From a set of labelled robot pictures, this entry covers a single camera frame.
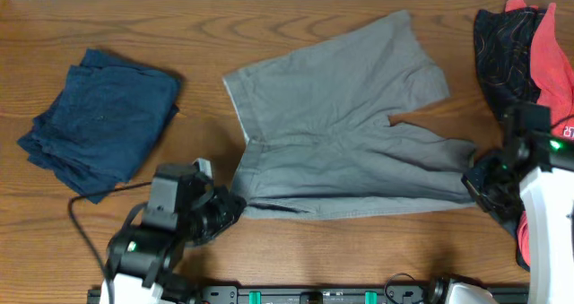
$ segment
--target green connector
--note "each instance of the green connector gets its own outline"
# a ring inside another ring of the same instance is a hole
[[[374,291],[366,291],[365,304],[377,304],[377,293]]]
[[[261,293],[259,291],[249,292],[249,304],[261,304]]]

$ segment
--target navy blue cloth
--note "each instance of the navy blue cloth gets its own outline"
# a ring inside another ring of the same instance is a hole
[[[179,88],[171,75],[88,49],[18,144],[80,195],[113,189],[136,173],[178,112]]]

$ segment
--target pile of clothes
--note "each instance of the pile of clothes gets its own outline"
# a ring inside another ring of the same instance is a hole
[[[498,120],[518,100],[550,108],[553,124],[574,114],[574,71],[554,35],[555,13],[556,4],[544,10],[508,0],[504,13],[476,15],[476,75]],[[574,139],[574,118],[552,134]]]
[[[180,80],[100,50],[71,66],[64,90],[18,144],[80,195],[128,182],[176,115]],[[93,195],[98,203],[105,195]]]

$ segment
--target wood grain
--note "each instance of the wood grain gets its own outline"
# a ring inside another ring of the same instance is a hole
[[[557,34],[574,54],[574,2],[558,4]],[[0,301],[83,303],[98,268],[65,213],[73,193],[26,161],[16,140],[62,90],[86,48],[105,48],[185,77],[181,113],[134,178],[167,161],[213,160],[229,183],[245,144],[222,75],[264,58],[355,30],[408,9],[414,31],[443,68],[452,97],[397,115],[447,137],[472,139],[479,153],[500,132],[474,76],[478,9],[505,0],[10,0],[0,14]],[[104,253],[127,211],[149,188],[111,196],[77,212]],[[242,219],[208,247],[189,251],[190,279],[245,285],[381,284],[408,272],[467,274],[485,282],[527,282],[513,240],[477,209],[347,221]]]

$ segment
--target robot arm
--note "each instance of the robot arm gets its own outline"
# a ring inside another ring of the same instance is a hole
[[[226,187],[215,187],[209,162],[160,165],[152,180],[150,201],[142,222],[122,229],[108,244],[106,268],[113,279],[93,302],[109,304],[195,304],[199,293],[185,278],[171,271],[186,244],[201,246],[235,223],[245,201]]]
[[[510,233],[514,227],[508,223],[526,209],[529,303],[569,302],[574,288],[574,143],[552,136],[550,110],[535,104],[513,106],[503,127],[504,148],[479,161],[463,182]]]

